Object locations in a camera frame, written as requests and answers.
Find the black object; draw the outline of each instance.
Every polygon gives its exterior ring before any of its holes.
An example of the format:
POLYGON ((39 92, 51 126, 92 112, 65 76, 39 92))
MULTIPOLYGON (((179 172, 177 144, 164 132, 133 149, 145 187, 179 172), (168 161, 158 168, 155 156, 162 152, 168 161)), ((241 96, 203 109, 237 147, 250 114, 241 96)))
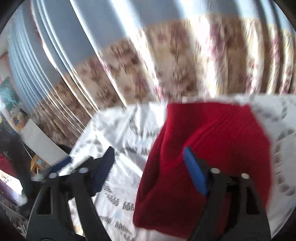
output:
POLYGON ((211 169, 207 162, 194 156, 206 177, 207 205, 199 224, 188 241, 270 241, 270 228, 264 206, 247 174, 228 176, 219 169, 211 169), (216 237, 216 226, 226 193, 231 194, 228 224, 224 233, 216 237))
POLYGON ((114 161, 114 149, 109 147, 103 157, 89 158, 70 175, 49 174, 33 206, 27 240, 111 241, 91 197, 102 190, 114 161), (73 197, 86 238, 74 231, 68 206, 73 197))

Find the red fabric in background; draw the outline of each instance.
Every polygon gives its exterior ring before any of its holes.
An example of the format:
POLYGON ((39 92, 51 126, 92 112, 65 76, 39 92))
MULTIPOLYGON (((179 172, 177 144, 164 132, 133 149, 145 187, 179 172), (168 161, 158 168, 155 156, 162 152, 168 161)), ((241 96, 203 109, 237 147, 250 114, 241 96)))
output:
MULTIPOLYGON (((186 146, 226 174, 248 173, 267 205, 270 143, 250 107, 213 102, 171 103, 140 182, 133 216, 135 226, 181 238, 191 235, 206 199, 196 191, 183 162, 186 146)), ((222 214, 220 226, 226 218, 222 214)))
POLYGON ((2 153, 0 153, 0 170, 17 178, 10 161, 2 153))

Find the red garment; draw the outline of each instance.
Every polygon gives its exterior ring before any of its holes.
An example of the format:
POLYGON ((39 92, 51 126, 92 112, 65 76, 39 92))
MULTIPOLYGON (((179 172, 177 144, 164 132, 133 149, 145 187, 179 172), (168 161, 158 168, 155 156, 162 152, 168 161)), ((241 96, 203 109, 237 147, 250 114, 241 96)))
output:
MULTIPOLYGON (((191 235, 206 199, 196 191, 183 162, 186 146, 209 166, 228 175, 248 173, 267 205, 270 144, 250 107, 173 103, 167 107, 167 120, 143 172, 133 216, 135 226, 181 238, 191 235)), ((223 226, 226 220, 224 213, 219 225, 223 226)))
POLYGON ((10 161, 2 153, 0 153, 0 170, 15 178, 17 176, 10 161))

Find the blue pad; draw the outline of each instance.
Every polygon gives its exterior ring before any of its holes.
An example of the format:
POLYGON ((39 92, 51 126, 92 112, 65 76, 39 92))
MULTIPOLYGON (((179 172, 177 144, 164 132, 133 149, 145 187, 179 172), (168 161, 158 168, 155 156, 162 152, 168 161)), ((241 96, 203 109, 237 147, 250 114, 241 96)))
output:
POLYGON ((206 196, 207 177, 205 177, 205 175, 203 174, 197 161, 195 160, 195 156, 193 155, 189 147, 184 148, 183 159, 196 190, 203 196, 206 196))

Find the map on wall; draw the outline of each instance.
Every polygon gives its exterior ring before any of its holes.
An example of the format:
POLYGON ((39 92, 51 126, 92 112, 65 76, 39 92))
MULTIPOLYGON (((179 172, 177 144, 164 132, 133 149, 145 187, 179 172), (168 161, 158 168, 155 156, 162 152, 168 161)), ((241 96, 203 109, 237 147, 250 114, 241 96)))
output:
POLYGON ((9 77, 0 84, 0 98, 8 112, 11 112, 20 103, 20 98, 13 88, 9 77))

